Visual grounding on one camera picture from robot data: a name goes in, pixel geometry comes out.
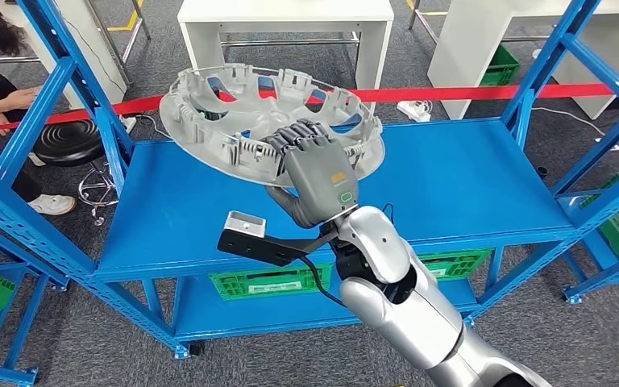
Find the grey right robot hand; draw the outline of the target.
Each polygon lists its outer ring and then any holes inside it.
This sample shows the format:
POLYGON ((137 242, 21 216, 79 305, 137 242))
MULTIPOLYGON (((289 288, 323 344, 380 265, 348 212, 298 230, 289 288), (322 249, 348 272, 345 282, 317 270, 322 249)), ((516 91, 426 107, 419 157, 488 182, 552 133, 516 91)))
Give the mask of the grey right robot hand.
POLYGON ((315 227, 357 205, 354 169, 321 123, 299 119, 263 141, 281 156, 297 193, 270 185, 265 191, 299 227, 315 227))

